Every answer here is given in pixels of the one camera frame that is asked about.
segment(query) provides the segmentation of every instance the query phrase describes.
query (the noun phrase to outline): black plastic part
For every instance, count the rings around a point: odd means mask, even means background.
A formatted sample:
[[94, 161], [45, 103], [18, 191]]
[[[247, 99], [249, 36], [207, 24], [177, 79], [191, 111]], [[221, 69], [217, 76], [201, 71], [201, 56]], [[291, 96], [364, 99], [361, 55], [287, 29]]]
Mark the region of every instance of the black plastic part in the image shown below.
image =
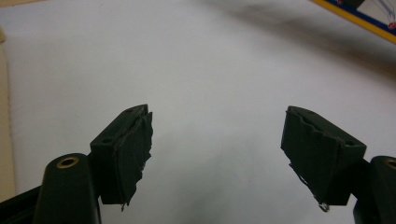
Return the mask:
[[0, 224], [32, 223], [40, 187], [0, 203]]
[[129, 204], [149, 159], [152, 113], [147, 105], [119, 114], [92, 142], [95, 185], [104, 204]]
[[360, 7], [363, 2], [364, 0], [344, 0], [345, 5], [353, 7], [354, 9]]
[[87, 156], [68, 154], [47, 165], [33, 223], [101, 223]]
[[355, 224], [382, 224], [375, 203], [362, 203], [358, 200], [353, 208], [353, 217]]
[[370, 183], [382, 224], [396, 223], [396, 158], [374, 157]]
[[347, 204], [349, 169], [362, 160], [366, 145], [315, 112], [289, 106], [281, 148], [318, 203]]

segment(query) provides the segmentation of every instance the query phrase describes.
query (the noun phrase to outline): yellow edge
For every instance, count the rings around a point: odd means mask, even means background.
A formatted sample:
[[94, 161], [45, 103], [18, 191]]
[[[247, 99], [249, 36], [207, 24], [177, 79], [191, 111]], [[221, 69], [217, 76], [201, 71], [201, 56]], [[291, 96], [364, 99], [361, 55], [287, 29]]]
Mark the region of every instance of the yellow edge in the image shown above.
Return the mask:
[[6, 35], [3, 32], [3, 29], [0, 26], [0, 44], [6, 40]]
[[40, 2], [44, 0], [0, 0], [0, 7], [13, 7], [20, 4]]
[[7, 59], [0, 44], [0, 202], [15, 196], [14, 164], [8, 105]]
[[343, 9], [336, 7], [334, 5], [332, 5], [329, 2], [326, 2], [324, 0], [311, 0], [312, 2], [320, 5], [321, 7], [324, 7], [328, 10], [330, 10], [331, 12], [341, 16], [344, 19], [347, 19], [349, 21], [352, 21], [353, 23], [358, 24], [359, 26], [363, 27], [364, 29], [379, 35], [385, 39], [387, 39], [388, 41], [392, 42], [393, 44], [396, 44], [396, 35], [393, 35], [391, 33], [388, 33], [386, 31], [384, 31], [383, 29], [371, 24], [368, 21], [365, 21], [347, 11], [344, 11]]

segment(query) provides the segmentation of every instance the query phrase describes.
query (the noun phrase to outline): screw hole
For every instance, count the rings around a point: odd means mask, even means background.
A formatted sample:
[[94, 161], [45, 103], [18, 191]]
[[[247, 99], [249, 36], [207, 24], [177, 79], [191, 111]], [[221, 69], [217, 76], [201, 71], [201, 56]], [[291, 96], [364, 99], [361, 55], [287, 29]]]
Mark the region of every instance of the screw hole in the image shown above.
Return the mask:
[[387, 161], [387, 165], [393, 169], [396, 169], [396, 161]]
[[113, 141], [113, 139], [111, 139], [111, 138], [105, 138], [102, 142], [103, 143], [110, 143], [112, 141]]
[[58, 164], [56, 165], [60, 169], [64, 168], [69, 168], [78, 163], [78, 158], [77, 157], [68, 157], [64, 158], [63, 160], [59, 161]]

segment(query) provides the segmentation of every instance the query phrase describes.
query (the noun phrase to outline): white surface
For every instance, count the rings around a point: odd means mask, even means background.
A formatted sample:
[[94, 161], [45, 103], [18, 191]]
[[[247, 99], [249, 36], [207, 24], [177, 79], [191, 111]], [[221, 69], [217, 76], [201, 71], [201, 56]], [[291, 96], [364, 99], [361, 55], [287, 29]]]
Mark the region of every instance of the white surface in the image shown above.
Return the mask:
[[18, 192], [124, 108], [154, 112], [132, 204], [104, 223], [354, 223], [280, 147], [288, 105], [396, 155], [396, 48], [308, 1], [46, 1], [0, 9]]

